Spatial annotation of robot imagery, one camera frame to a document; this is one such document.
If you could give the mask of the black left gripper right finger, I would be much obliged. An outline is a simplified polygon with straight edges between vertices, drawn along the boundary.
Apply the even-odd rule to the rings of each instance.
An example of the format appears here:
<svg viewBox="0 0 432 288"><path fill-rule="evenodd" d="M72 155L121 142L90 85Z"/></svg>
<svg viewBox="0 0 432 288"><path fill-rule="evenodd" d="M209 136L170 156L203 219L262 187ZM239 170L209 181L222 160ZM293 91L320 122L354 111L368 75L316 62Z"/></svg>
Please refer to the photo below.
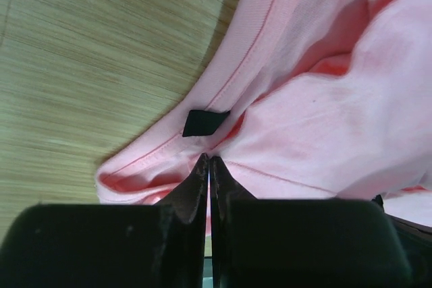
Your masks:
<svg viewBox="0 0 432 288"><path fill-rule="evenodd" d="M396 230L365 200L264 200L209 164L215 287L409 287Z"/></svg>

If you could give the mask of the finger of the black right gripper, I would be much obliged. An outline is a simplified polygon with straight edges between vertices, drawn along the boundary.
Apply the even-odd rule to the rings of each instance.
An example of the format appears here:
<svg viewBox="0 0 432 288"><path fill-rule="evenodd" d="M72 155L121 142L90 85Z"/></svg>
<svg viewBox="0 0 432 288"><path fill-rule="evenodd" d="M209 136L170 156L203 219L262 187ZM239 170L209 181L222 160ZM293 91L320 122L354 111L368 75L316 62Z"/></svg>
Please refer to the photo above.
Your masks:
<svg viewBox="0 0 432 288"><path fill-rule="evenodd" d="M414 287L431 287L431 230L406 220L391 219L412 266Z"/></svg>

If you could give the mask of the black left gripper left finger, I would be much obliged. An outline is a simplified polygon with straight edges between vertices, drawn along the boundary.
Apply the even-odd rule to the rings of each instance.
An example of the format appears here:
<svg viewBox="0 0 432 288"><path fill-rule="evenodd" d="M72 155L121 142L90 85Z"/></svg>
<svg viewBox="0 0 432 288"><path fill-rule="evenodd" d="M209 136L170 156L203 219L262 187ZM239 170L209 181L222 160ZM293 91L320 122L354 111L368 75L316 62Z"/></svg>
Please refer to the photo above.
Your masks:
<svg viewBox="0 0 432 288"><path fill-rule="evenodd" d="M38 204L1 244L2 287L201 287L208 158L154 205Z"/></svg>

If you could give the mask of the pink t shirt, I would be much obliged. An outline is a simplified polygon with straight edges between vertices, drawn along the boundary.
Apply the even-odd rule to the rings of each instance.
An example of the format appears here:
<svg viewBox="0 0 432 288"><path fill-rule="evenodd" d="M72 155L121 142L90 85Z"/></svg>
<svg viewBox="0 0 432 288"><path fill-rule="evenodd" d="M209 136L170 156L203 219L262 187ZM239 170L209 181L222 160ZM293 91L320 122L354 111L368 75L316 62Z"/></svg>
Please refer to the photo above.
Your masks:
<svg viewBox="0 0 432 288"><path fill-rule="evenodd" d="M258 198L384 198L431 224L431 0L240 0L185 99L95 176L154 204L202 153Z"/></svg>

